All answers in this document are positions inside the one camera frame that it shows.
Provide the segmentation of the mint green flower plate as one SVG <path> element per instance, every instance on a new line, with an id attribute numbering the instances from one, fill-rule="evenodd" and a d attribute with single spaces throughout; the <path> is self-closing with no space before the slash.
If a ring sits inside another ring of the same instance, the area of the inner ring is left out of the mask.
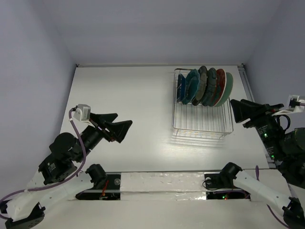
<path id="1" fill-rule="evenodd" d="M 215 107 L 222 106 L 230 97 L 234 85 L 234 78 L 231 73 L 226 72 L 226 86 L 223 92 L 223 95 Z"/>

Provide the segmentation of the dark teal glazed plate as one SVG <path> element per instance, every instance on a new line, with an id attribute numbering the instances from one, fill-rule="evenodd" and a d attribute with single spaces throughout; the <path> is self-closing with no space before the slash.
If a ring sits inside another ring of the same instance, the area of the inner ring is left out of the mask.
<path id="1" fill-rule="evenodd" d="M 207 72 L 207 87 L 202 99 L 202 105 L 208 106 L 216 90 L 217 73 L 215 68 L 210 68 Z"/>

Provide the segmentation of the red plate teal flower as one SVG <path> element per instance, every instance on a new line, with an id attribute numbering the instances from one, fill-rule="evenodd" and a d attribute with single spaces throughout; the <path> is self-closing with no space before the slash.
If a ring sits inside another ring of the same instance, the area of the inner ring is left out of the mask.
<path id="1" fill-rule="evenodd" d="M 217 73 L 217 87 L 213 100 L 213 106 L 216 106 L 220 101 L 226 86 L 226 73 L 224 69 L 218 69 L 216 70 L 216 73 Z"/>

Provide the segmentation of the brown striped rim plate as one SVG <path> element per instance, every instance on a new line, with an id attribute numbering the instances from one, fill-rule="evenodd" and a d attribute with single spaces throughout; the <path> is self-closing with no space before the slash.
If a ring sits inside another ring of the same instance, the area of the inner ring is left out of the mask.
<path id="1" fill-rule="evenodd" d="M 202 98 L 203 98 L 203 95 L 204 95 L 204 92 L 205 92 L 205 89 L 206 89 L 206 86 L 207 86 L 207 68 L 206 66 L 201 66 L 199 69 L 198 69 L 198 73 L 199 73 L 199 86 L 198 86 L 198 90 L 194 96 L 194 99 L 192 101 L 192 105 L 194 106 L 197 106 Z"/>

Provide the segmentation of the teal scalloped plate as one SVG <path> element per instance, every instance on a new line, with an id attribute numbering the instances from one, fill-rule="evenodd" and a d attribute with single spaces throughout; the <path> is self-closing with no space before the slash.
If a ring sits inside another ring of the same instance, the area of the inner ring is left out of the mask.
<path id="1" fill-rule="evenodd" d="M 199 72 L 197 69 L 191 70 L 186 76 L 185 97 L 182 99 L 182 104 L 191 102 L 198 91 L 199 86 Z"/>

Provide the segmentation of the dark blue leaf plate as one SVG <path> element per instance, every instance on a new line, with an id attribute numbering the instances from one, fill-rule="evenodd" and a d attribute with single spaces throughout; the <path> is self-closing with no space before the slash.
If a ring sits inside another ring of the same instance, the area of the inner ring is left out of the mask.
<path id="1" fill-rule="evenodd" d="M 186 92 L 186 78 L 183 74 L 178 75 L 178 84 L 177 84 L 177 102 L 185 104 L 185 92 Z"/>

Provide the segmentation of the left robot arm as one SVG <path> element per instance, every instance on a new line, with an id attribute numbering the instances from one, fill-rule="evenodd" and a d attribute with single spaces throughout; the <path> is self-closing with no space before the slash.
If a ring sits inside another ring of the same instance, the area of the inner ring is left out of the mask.
<path id="1" fill-rule="evenodd" d="M 31 229 L 43 221 L 55 203 L 73 199 L 89 189 L 107 187 L 108 176 L 100 164 L 87 169 L 84 166 L 89 153 L 103 139 L 121 143 L 126 137 L 132 121 L 115 122 L 117 116 L 72 108 L 68 117 L 75 134 L 59 134 L 27 187 L 0 200 L 0 217 L 5 220 L 5 227 Z"/>

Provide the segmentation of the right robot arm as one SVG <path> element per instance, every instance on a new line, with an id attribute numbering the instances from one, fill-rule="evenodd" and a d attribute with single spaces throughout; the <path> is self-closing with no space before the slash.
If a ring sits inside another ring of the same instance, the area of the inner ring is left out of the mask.
<path id="1" fill-rule="evenodd" d="M 258 104 L 245 99 L 230 101 L 236 123 L 244 128 L 254 128 L 261 139 L 267 154 L 274 161 L 273 168 L 262 170 L 268 178 L 260 179 L 261 170 L 254 174 L 229 162 L 219 173 L 218 180 L 226 188 L 239 188 L 246 191 L 271 209 L 273 216 L 288 229 L 305 227 L 305 200 L 302 197 L 280 193 L 275 184 L 267 184 L 278 178 L 281 185 L 305 188 L 305 129 L 297 127 L 288 132 L 290 115 L 305 110 L 304 101 L 292 98 L 289 108 L 283 104 Z"/>

